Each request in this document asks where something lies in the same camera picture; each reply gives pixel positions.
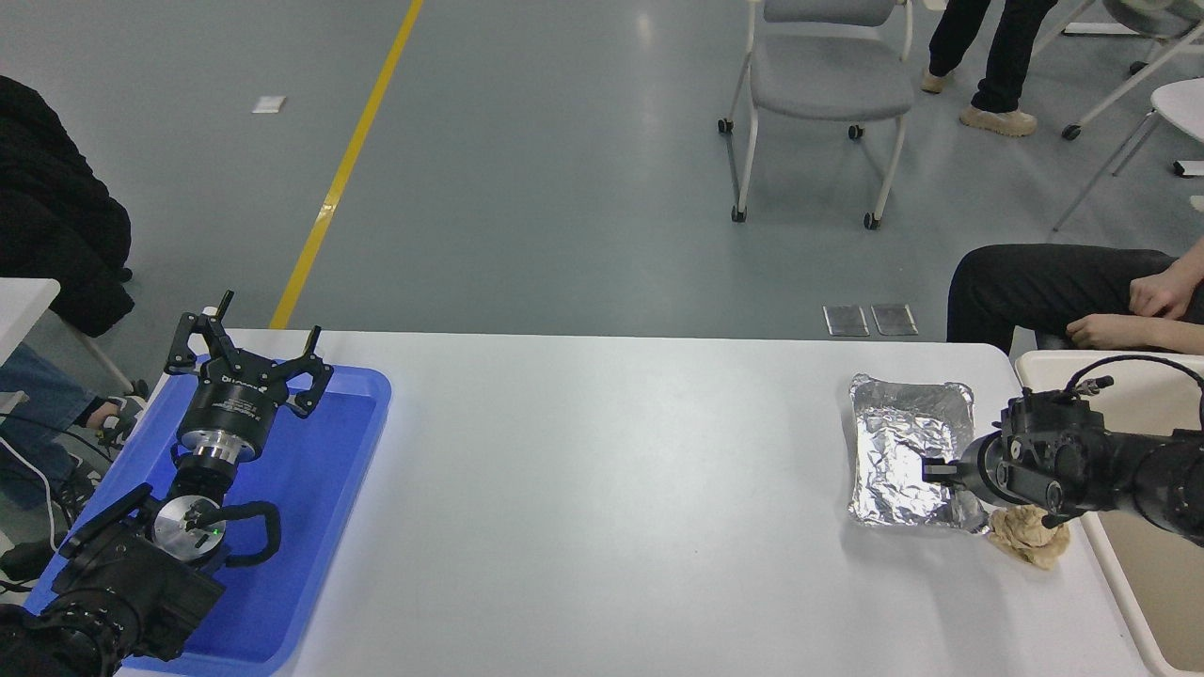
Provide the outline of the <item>person's left hand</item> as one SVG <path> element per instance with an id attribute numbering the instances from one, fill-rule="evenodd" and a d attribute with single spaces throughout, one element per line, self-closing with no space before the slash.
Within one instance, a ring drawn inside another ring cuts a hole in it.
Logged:
<path id="1" fill-rule="evenodd" d="M 1147 318 L 1131 314 L 1088 314 L 1066 326 L 1079 351 L 1135 351 L 1147 342 Z"/>

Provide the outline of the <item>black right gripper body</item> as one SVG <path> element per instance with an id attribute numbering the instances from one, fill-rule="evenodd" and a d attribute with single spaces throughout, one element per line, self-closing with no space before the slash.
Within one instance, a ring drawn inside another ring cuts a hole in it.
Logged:
<path id="1" fill-rule="evenodd" d="M 967 446 L 960 454 L 960 483 L 985 504 L 1007 507 L 1013 498 L 996 481 L 996 470 L 1003 460 L 1001 436 L 1001 432 L 985 434 Z"/>

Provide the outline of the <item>person's right hand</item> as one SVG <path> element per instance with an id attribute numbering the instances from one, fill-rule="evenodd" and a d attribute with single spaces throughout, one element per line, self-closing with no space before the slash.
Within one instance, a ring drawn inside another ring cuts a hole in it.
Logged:
<path id="1" fill-rule="evenodd" d="M 1202 273 L 1178 264 L 1161 273 L 1138 277 L 1131 282 L 1128 308 L 1140 317 L 1181 320 L 1200 281 Z"/>

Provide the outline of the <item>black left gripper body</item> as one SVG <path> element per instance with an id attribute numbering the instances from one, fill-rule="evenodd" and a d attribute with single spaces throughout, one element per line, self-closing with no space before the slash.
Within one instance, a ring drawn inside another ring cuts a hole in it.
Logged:
<path id="1" fill-rule="evenodd" d="M 211 360 L 199 369 L 197 390 L 178 426 L 178 441 L 197 446 L 203 432 L 228 432 L 246 446 L 262 446 L 285 400 L 283 382 L 262 383 L 254 373 L 235 373 L 228 363 Z"/>

